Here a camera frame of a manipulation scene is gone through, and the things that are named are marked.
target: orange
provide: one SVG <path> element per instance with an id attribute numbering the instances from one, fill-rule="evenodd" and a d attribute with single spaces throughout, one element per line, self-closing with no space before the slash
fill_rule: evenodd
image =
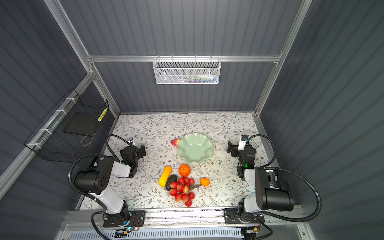
<path id="1" fill-rule="evenodd" d="M 209 185 L 209 179 L 206 177 L 203 177 L 200 179 L 200 184 L 203 185 L 204 187 L 207 187 Z"/>
<path id="2" fill-rule="evenodd" d="M 188 177 L 191 173 L 191 168 L 187 164 L 182 164 L 179 168 L 179 173 L 182 177 Z"/>

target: leaf pattern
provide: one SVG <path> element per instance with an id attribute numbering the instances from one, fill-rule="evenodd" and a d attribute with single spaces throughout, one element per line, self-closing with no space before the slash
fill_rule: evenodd
<path id="1" fill-rule="evenodd" d="M 210 185 L 194 189 L 196 194 L 192 207 L 235 206 L 238 201 L 255 192 L 254 185 L 243 182 L 237 177 L 237 158 L 227 154 L 227 142 L 238 143 L 241 134 L 257 134 L 257 128 L 251 113 L 216 113 L 216 114 L 134 114 L 120 115 L 113 134 L 133 137 L 135 144 L 145 145 L 147 155 L 139 160 L 137 173 L 133 179 L 112 177 L 110 187 L 117 196 L 127 202 L 129 208 L 165 208 L 185 207 L 176 202 L 169 192 L 159 185 L 159 179 L 166 166 L 172 168 L 172 174 L 179 176 L 178 169 L 185 163 L 178 155 L 177 147 L 170 144 L 175 138 L 198 132 L 209 137 L 213 144 L 212 156 L 204 163 L 191 163 L 189 177 L 199 183 L 207 177 Z M 126 147 L 116 137 L 109 139 L 109 144 L 121 158 L 120 149 Z M 255 165 L 267 163 L 264 147 L 260 138 L 251 142 L 257 150 Z M 91 199 L 85 198 L 80 209 L 101 209 Z"/>

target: white mesh basket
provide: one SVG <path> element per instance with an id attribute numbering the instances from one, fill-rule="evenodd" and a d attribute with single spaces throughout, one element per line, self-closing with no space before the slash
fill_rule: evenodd
<path id="1" fill-rule="evenodd" d="M 214 61 L 153 61 L 158 84 L 217 84 L 221 62 Z"/>

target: wall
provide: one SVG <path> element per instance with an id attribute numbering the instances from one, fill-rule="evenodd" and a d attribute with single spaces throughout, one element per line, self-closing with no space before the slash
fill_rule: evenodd
<path id="1" fill-rule="evenodd" d="M 261 119 L 282 167 L 308 178 L 317 239 L 377 239 L 384 224 L 383 1 L 314 1 Z M 290 179 L 295 201 L 314 209 Z"/>
<path id="2" fill-rule="evenodd" d="M 0 1 L 0 172 L 23 142 L 86 72 L 41 1 Z M 91 84 L 84 94 L 100 97 Z M 105 116 L 108 134 L 113 116 Z M 101 149 L 104 141 L 95 139 Z M 79 194 L 66 179 L 69 163 L 34 157 L 0 200 L 0 239 L 53 239 Z"/>
<path id="3" fill-rule="evenodd" d="M 90 55 L 276 55 L 299 0 L 66 0 Z M 254 110 L 273 63 L 223 63 L 220 83 L 155 83 L 149 63 L 96 63 L 121 112 Z"/>

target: green bowl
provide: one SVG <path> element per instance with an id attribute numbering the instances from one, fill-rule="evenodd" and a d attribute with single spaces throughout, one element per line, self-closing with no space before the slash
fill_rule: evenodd
<path id="1" fill-rule="evenodd" d="M 185 135 L 179 142 L 179 155 L 187 163 L 203 163 L 204 160 L 212 156 L 212 143 L 208 137 L 200 133 Z"/>

